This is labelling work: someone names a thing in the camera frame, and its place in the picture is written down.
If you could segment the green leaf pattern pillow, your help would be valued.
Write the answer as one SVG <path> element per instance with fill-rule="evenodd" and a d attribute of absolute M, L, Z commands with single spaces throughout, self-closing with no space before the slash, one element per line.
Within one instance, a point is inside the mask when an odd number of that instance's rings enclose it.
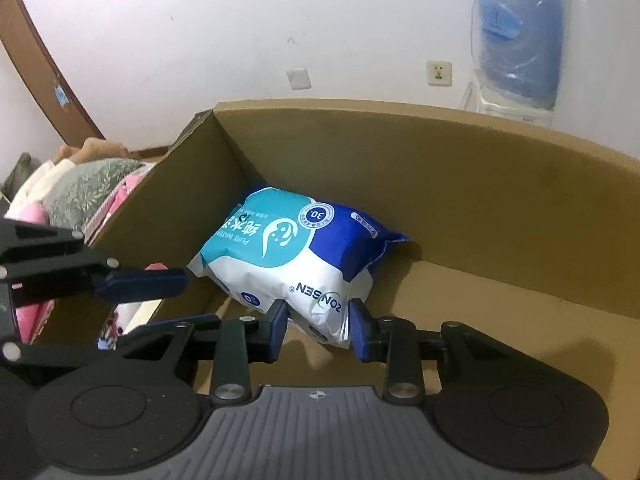
<path fill-rule="evenodd" d="M 108 158 L 68 170 L 42 200 L 50 226 L 88 236 L 90 222 L 98 218 L 96 215 L 116 186 L 142 166 L 135 159 Z"/>

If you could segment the person lying on bed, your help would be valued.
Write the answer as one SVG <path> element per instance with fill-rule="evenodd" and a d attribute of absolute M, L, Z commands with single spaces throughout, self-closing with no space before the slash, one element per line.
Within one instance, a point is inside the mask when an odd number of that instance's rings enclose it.
<path fill-rule="evenodd" d="M 21 213 L 28 205 L 43 200 L 64 174 L 80 164 L 101 159 L 129 157 L 130 151 L 118 142 L 89 138 L 81 148 L 63 144 L 58 149 L 58 154 L 41 164 L 21 185 L 14 197 L 10 199 L 11 205 L 4 216 L 8 219 L 20 220 Z"/>

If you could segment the white water dispenser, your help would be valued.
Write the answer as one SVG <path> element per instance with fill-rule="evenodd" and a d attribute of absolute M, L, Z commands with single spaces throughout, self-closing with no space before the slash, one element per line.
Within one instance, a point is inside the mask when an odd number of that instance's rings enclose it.
<path fill-rule="evenodd" d="M 498 92 L 491 87 L 479 68 L 473 70 L 459 108 L 466 112 L 526 122 L 544 128 L 552 126 L 552 108 L 544 108 L 531 100 Z"/>

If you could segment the brown wooden door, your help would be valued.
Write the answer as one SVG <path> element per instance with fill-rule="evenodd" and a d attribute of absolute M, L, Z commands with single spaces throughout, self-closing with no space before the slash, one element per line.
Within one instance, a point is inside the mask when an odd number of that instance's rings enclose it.
<path fill-rule="evenodd" d="M 104 138 L 54 62 L 23 0 L 1 0 L 1 42 L 28 92 L 63 141 L 81 146 L 88 138 Z M 70 101 L 67 108 L 58 105 L 56 84 Z"/>

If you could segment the blue water jug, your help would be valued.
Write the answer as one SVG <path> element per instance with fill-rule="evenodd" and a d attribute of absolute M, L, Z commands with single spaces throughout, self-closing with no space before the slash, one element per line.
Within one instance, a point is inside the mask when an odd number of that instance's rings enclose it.
<path fill-rule="evenodd" d="M 564 0 L 475 0 L 473 47 L 486 82 L 508 99 L 554 107 L 560 81 Z"/>

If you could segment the white wall switch plate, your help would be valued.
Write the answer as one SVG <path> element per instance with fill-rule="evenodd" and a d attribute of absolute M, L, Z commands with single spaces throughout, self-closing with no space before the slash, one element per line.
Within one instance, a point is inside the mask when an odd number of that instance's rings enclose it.
<path fill-rule="evenodd" d="M 309 90 L 311 88 L 311 80 L 306 68 L 293 68 L 286 72 L 286 76 L 291 89 L 294 91 Z"/>

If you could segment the pink floral bed quilt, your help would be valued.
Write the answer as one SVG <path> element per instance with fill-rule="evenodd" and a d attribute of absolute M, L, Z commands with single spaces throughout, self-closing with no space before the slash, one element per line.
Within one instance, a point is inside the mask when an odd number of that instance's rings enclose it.
<path fill-rule="evenodd" d="M 85 243 L 77 230 L 11 219 L 1 221 L 1 343 L 22 343 L 17 310 L 53 301 L 42 342 L 96 343 L 119 304 L 175 297 L 180 269 L 130 268 Z"/>

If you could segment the blue mask on door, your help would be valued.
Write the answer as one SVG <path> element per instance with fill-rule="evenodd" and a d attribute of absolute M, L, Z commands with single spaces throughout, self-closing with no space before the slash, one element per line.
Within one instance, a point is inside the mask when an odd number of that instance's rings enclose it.
<path fill-rule="evenodd" d="M 59 84 L 56 84 L 54 86 L 54 95 L 60 107 L 63 107 L 63 108 L 68 107 L 68 103 L 70 101 L 68 100 L 68 97 L 66 96 L 64 89 Z"/>

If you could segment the white wall socket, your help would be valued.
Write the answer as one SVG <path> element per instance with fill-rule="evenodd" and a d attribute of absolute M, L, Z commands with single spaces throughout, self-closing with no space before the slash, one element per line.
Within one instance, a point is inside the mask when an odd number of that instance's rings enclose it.
<path fill-rule="evenodd" d="M 444 61 L 426 62 L 427 83 L 433 87 L 452 86 L 452 64 Z"/>

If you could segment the blue white wet wipes pack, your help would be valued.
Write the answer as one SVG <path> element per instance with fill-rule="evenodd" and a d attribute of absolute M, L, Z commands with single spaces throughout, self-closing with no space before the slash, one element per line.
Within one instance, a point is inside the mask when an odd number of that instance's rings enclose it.
<path fill-rule="evenodd" d="M 405 239 L 352 207 L 260 188 L 230 212 L 188 268 L 262 313 L 285 300 L 300 330 L 347 348 L 349 301 L 368 298 L 376 268 Z"/>

